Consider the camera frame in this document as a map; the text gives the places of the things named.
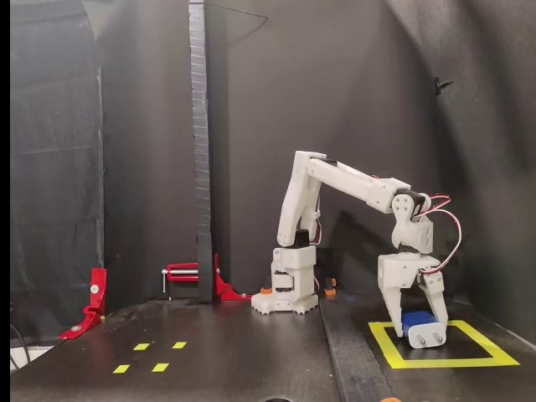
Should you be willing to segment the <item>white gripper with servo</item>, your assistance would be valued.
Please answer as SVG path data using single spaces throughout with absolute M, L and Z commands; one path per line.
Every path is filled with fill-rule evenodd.
M 440 262 L 429 255 L 401 252 L 380 255 L 378 258 L 378 283 L 385 306 L 398 338 L 404 336 L 401 321 L 401 289 L 411 288 L 420 271 L 437 267 Z M 425 293 L 433 315 L 444 327 L 448 323 L 448 313 L 443 292 L 443 275 L 440 271 L 421 276 L 420 289 Z

